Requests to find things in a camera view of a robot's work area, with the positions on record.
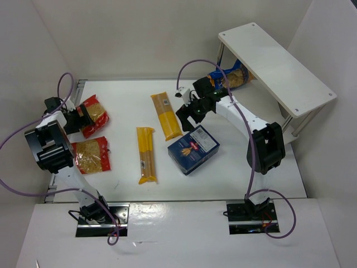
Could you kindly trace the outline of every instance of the box label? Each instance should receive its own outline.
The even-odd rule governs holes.
[[[201,127],[190,133],[190,136],[205,152],[210,151],[217,145],[217,143]]]

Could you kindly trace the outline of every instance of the red pasta bag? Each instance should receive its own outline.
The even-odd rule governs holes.
[[[74,142],[75,163],[82,174],[110,170],[108,141],[105,137]]]
[[[82,128],[83,136],[85,138],[89,138],[91,135],[96,133],[96,131],[100,130],[108,123],[109,116],[104,107],[98,102],[96,95],[93,95],[90,98],[86,99],[83,104],[87,109],[90,118],[95,123],[95,125],[93,126],[86,126]],[[83,113],[80,107],[77,107],[77,110],[82,116]]]

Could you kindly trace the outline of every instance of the white wall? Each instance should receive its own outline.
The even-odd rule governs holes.
[[[337,94],[337,102],[306,127],[294,149],[307,191],[319,199],[342,268],[357,267],[356,28],[357,9],[349,0],[314,0],[289,47]]]
[[[68,67],[30,0],[0,2],[0,36],[3,140],[42,115],[44,98],[56,94],[57,80]],[[46,190],[50,176],[36,165],[23,131],[2,149],[0,163],[0,178],[8,185],[31,193]],[[0,187],[1,267],[15,267],[37,201]]]
[[[173,78],[216,59],[218,33],[255,21],[287,47],[311,0],[33,0],[78,78]],[[185,77],[211,71],[190,66]]]

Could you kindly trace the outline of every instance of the white table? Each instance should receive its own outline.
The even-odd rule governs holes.
[[[337,268],[330,236],[315,199],[291,200],[295,231],[286,239],[265,234],[229,235],[225,202],[131,204],[128,237],[107,245],[105,237],[75,238],[69,209],[76,204],[38,204],[17,268],[63,267],[314,267]],[[292,224],[283,200],[275,200],[282,233]]]
[[[191,86],[194,80],[183,80],[181,86]],[[151,94],[166,91],[174,111],[183,102],[174,97],[175,80],[128,80],[86,82],[81,101],[97,94],[108,111],[110,121],[93,137],[105,136],[110,145],[112,170],[86,175],[88,182],[109,202],[169,201],[169,200],[227,200],[243,199],[247,190],[250,167],[246,160],[248,141],[243,134],[223,117],[210,112],[202,125],[221,144],[218,153],[189,176],[185,176],[168,156],[167,147],[175,140],[165,142]],[[280,115],[276,100],[252,81],[234,95],[253,113],[268,122]],[[153,134],[157,178],[159,184],[138,185],[140,177],[136,127],[149,126]],[[82,141],[78,133],[71,142]],[[66,185],[56,180],[57,189]],[[286,158],[277,169],[272,189],[288,198],[305,198],[306,193],[290,145]],[[54,202],[75,202],[72,193],[58,194]]]

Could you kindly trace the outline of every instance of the red logo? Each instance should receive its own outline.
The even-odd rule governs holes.
[[[190,145],[195,151],[198,151],[199,148],[196,143],[193,143],[192,141],[190,141]]]

